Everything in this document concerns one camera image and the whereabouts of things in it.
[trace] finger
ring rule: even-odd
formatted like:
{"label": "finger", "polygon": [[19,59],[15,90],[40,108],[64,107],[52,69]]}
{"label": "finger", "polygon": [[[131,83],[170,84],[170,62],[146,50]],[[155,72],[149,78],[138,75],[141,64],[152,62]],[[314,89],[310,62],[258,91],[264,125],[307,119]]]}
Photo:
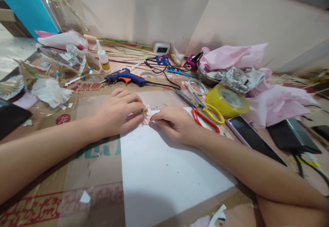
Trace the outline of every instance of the finger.
{"label": "finger", "polygon": [[135,116],[134,118],[130,119],[129,121],[127,121],[121,126],[120,132],[124,133],[132,128],[138,127],[138,125],[141,124],[143,120],[144,120],[143,115]]}
{"label": "finger", "polygon": [[124,96],[127,96],[129,94],[132,94],[132,92],[124,90],[117,95],[117,98],[123,98]]}
{"label": "finger", "polygon": [[122,97],[122,100],[124,100],[127,104],[132,102],[143,102],[142,99],[136,93],[130,93],[129,95],[126,95]]}
{"label": "finger", "polygon": [[176,118],[176,115],[170,111],[168,108],[163,108],[160,112],[155,113],[151,116],[150,121],[161,120],[164,119],[166,121],[173,122]]}
{"label": "finger", "polygon": [[120,92],[123,92],[124,89],[122,88],[118,88],[118,89],[115,89],[112,94],[111,94],[111,97],[115,97],[116,95],[118,95]]}
{"label": "finger", "polygon": [[133,102],[130,104],[127,104],[127,115],[130,113],[134,113],[136,111],[140,111],[145,108],[145,105],[141,102]]}
{"label": "finger", "polygon": [[155,123],[158,124],[171,139],[176,139],[178,137],[179,133],[171,127],[169,122],[165,120],[156,120]]}

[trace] hot glue gun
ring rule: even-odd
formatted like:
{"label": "hot glue gun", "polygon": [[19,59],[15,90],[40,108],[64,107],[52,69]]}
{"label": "hot glue gun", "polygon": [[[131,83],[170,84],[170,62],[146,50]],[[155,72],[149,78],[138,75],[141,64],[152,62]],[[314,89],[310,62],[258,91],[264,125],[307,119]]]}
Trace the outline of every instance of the hot glue gun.
{"label": "hot glue gun", "polygon": [[118,70],[112,74],[109,74],[108,76],[106,76],[104,78],[103,81],[100,82],[100,84],[104,83],[104,82],[113,84],[113,83],[117,82],[118,80],[124,80],[126,83],[131,81],[139,86],[144,86],[146,83],[146,80],[144,78],[137,76],[135,74],[132,74],[132,73],[130,73],[129,69],[124,68],[122,70]]}

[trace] glue bottle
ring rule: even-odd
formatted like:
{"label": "glue bottle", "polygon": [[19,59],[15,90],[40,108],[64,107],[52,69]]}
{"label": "glue bottle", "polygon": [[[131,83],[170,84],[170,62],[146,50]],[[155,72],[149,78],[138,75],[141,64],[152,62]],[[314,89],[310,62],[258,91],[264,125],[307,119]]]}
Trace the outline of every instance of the glue bottle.
{"label": "glue bottle", "polygon": [[98,39],[96,40],[96,43],[97,43],[97,47],[98,47],[97,54],[98,54],[99,62],[102,65],[102,68],[103,68],[104,72],[110,72],[111,69],[110,69],[109,59],[107,58],[107,55],[106,55],[105,51],[100,46],[100,43],[99,43]]}

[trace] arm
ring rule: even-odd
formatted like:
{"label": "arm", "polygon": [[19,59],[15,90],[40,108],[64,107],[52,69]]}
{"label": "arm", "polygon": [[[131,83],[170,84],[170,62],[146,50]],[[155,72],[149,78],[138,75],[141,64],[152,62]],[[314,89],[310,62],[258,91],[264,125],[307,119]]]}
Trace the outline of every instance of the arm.
{"label": "arm", "polygon": [[85,145],[138,126],[144,119],[143,115],[129,120],[127,116],[144,107],[136,94],[116,89],[94,116],[50,127],[0,145],[0,178],[3,178],[0,204]]}
{"label": "arm", "polygon": [[[286,226],[293,226],[290,218],[298,219],[295,214],[300,213],[301,220],[307,216],[305,212],[312,213],[312,216],[319,214],[322,220],[326,218],[328,221],[328,200],[307,181],[282,164],[245,145],[198,126],[183,109],[166,107],[154,114],[150,120],[155,121],[174,141],[201,149],[253,190],[258,195],[266,224],[270,216],[271,222],[278,218],[281,218],[280,221],[288,219]],[[285,206],[295,214],[285,210]]]}

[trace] red scissors handle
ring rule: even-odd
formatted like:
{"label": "red scissors handle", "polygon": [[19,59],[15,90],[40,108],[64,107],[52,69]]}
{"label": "red scissors handle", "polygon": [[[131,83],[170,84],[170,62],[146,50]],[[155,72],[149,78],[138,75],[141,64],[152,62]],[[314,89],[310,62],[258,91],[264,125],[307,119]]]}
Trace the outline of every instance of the red scissors handle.
{"label": "red scissors handle", "polygon": [[195,120],[195,122],[199,125],[199,126],[202,126],[199,119],[198,119],[198,116],[201,117],[202,120],[204,120],[206,123],[208,123],[210,126],[212,126],[215,130],[216,130],[216,133],[220,134],[220,129],[219,127],[217,127],[216,124],[214,124],[212,121],[210,121],[207,117],[205,117],[204,115],[202,115],[200,113],[200,111],[198,110],[198,108],[194,108],[192,109],[192,116]]}

